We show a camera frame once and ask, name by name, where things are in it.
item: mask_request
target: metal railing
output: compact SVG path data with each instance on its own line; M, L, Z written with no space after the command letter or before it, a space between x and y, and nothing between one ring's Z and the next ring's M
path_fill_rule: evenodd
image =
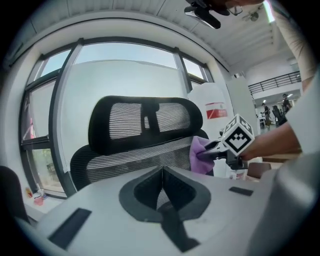
M249 85L251 94L301 82L300 71L277 76L262 82Z

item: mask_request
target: black and white cube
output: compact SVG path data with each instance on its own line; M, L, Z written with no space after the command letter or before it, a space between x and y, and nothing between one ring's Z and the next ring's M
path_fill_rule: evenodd
M226 125L221 142L235 156L239 156L254 140L252 126L237 114Z

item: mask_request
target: mesh headrest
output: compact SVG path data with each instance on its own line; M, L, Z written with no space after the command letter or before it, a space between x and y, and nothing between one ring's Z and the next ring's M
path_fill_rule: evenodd
M193 136L202 125L184 98L106 96L93 109L88 140L94 152L111 155Z

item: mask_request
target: white ceiling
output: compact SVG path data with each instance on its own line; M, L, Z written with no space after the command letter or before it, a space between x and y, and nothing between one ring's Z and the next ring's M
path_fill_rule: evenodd
M301 96L300 90L287 91L286 94L288 94L288 95L293 94L291 97L288 98L290 101L299 99ZM265 104L267 106L271 106L272 104L277 104L277 103L283 101L283 93L274 94L274 95L264 97L264 98L258 98L258 99L255 99L253 102L255 103L256 107L258 108L262 105L264 100L265 100Z
M28 47L33 38L45 36L46 31L49 33L49 28L52 32L53 27L56 30L62 28L67 20L74 17L77 17L77 22L85 21L88 19L86 14L101 14L113 10L139 12L178 25L215 51L222 64L233 74L246 71L289 50L276 24L269 24L264 9L259 12L260 17L256 22L242 19L250 11L255 11L257 5L244 8L239 16L214 13L221 21L221 28L217 30L186 16L186 6L188 3L185 0L48 0L26 21L7 59L16 59L17 52L20 54L22 49Z

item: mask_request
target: purple cloth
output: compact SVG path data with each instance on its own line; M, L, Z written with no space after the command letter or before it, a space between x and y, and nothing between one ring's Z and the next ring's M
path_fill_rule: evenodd
M197 174L207 174L215 166L213 161L205 162L197 158L198 153L206 151L205 145L207 145L209 142L210 140L206 138L201 138L198 136L193 137L189 154L191 172Z

